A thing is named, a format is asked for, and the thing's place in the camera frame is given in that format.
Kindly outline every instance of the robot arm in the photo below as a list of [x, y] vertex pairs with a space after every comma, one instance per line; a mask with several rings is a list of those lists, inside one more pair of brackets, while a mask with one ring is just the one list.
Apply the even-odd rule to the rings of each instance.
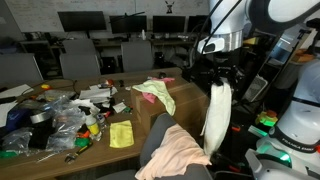
[[[203, 39], [197, 47], [204, 54], [217, 51], [228, 52], [242, 46], [242, 29], [246, 20], [253, 27], [267, 33], [284, 31], [320, 9], [320, 0], [224, 0], [210, 17], [211, 32], [215, 30], [221, 19], [238, 1], [241, 1], [228, 18], [221, 24], [208, 40]], [[212, 9], [218, 0], [210, 0]]]

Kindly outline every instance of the pink cloth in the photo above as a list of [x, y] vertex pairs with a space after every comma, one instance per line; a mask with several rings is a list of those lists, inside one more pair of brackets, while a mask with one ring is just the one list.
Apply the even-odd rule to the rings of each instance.
[[160, 147], [151, 156], [149, 163], [136, 173], [137, 179], [183, 175], [189, 164], [211, 164], [209, 156], [178, 124], [167, 129]]
[[[167, 82], [171, 82], [171, 81], [174, 81], [175, 79], [174, 78], [163, 78], [163, 79], [158, 79], [158, 78], [152, 78], [152, 80], [159, 80], [159, 81], [163, 81], [164, 83], [167, 83]], [[142, 96], [148, 100], [149, 102], [151, 102], [152, 104], [155, 102], [156, 100], [156, 96], [153, 95], [152, 93], [142, 93]]]

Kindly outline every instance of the wall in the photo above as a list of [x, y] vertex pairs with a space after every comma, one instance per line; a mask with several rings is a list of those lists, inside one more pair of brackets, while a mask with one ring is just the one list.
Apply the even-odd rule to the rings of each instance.
[[21, 31], [14, 20], [5, 0], [0, 0], [0, 32], [0, 39], [4, 37], [11, 37], [16, 41], [23, 40]]

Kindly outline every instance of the office chair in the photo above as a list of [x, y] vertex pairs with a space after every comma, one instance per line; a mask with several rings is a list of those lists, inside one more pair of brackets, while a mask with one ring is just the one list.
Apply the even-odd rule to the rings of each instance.
[[[152, 126], [150, 133], [144, 143], [144, 146], [141, 150], [140, 154], [140, 165], [145, 166], [151, 160], [151, 154], [154, 150], [156, 150], [162, 142], [162, 139], [166, 133], [166, 130], [175, 125], [176, 122], [174, 119], [168, 114], [164, 113], [158, 116], [154, 125]], [[135, 170], [126, 170], [120, 171], [116, 173], [112, 173], [103, 177], [98, 178], [97, 180], [135, 180], [135, 174], [137, 171]], [[190, 164], [187, 167], [187, 170], [184, 175], [170, 176], [170, 177], [162, 177], [155, 178], [161, 180], [212, 180], [212, 177], [208, 171], [208, 169], [199, 164]]]
[[83, 79], [100, 76], [100, 67], [93, 54], [61, 54], [60, 64], [65, 79]]
[[123, 42], [121, 52], [124, 72], [146, 71], [153, 68], [149, 41]]
[[0, 55], [0, 84], [39, 83], [43, 77], [34, 54]]
[[91, 39], [64, 40], [62, 42], [67, 54], [96, 54], [96, 48]]

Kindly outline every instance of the cardboard box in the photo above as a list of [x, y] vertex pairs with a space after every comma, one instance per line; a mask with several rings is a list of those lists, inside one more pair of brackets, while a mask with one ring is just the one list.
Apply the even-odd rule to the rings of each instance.
[[[197, 139], [202, 130], [209, 99], [195, 84], [181, 79], [176, 79], [177, 82], [167, 86], [176, 105], [173, 118]], [[156, 99], [154, 104], [150, 103], [143, 98], [141, 92], [134, 89], [131, 90], [131, 99], [134, 116], [141, 123], [145, 133], [149, 134], [156, 118], [166, 112], [165, 106], [159, 99]]]

